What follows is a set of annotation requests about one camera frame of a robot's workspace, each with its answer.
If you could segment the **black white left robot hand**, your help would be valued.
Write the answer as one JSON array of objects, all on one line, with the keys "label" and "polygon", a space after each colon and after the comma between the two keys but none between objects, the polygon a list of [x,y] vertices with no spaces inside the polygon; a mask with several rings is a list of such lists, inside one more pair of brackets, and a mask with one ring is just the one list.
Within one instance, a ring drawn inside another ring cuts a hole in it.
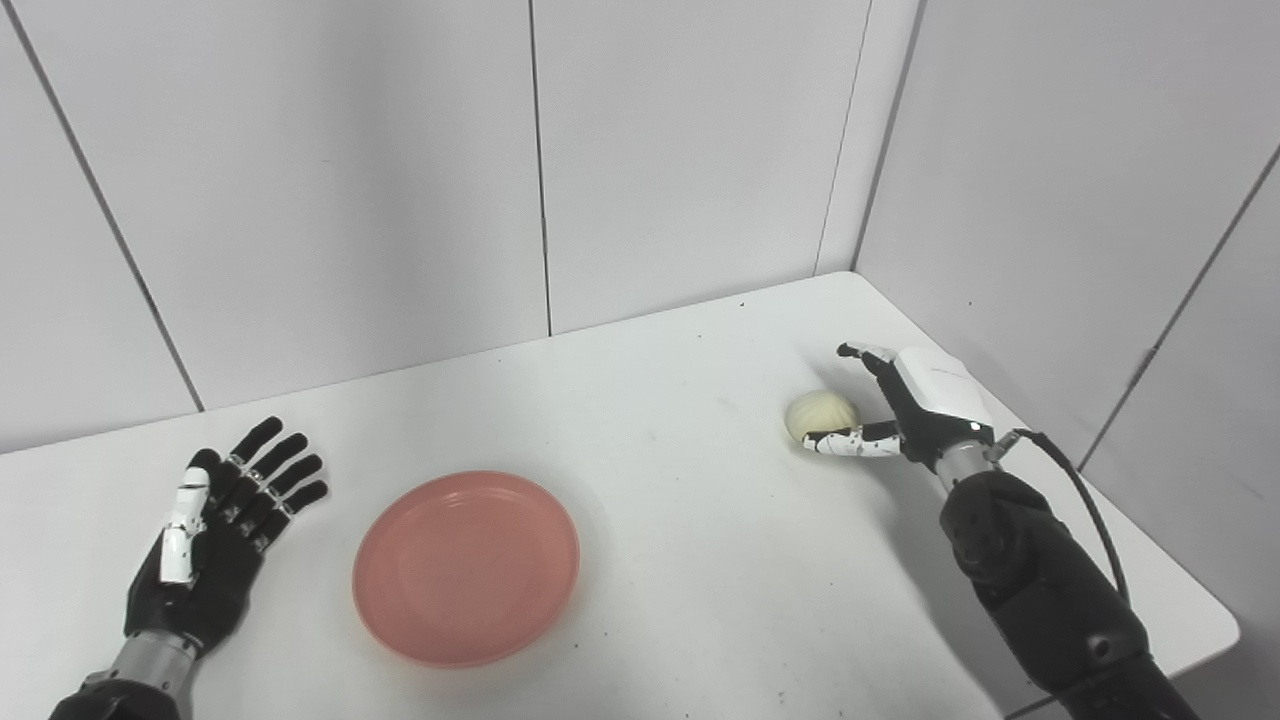
[{"label": "black white left robot hand", "polygon": [[134,574],[123,630],[173,635],[198,656],[243,620],[266,552],[306,507],[325,498],[323,460],[303,433],[268,416],[227,454],[201,448]]}]

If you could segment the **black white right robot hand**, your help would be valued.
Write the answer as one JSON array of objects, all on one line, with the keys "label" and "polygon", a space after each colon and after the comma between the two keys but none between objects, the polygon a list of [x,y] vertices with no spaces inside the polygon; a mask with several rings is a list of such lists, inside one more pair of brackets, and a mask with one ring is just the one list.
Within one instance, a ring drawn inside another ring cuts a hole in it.
[{"label": "black white right robot hand", "polygon": [[842,343],[841,357],[855,357],[876,379],[892,418],[832,430],[806,430],[800,445],[838,457],[905,457],[937,473],[955,457],[977,456],[991,465],[995,427],[977,380],[956,357],[940,348],[888,350]]}]

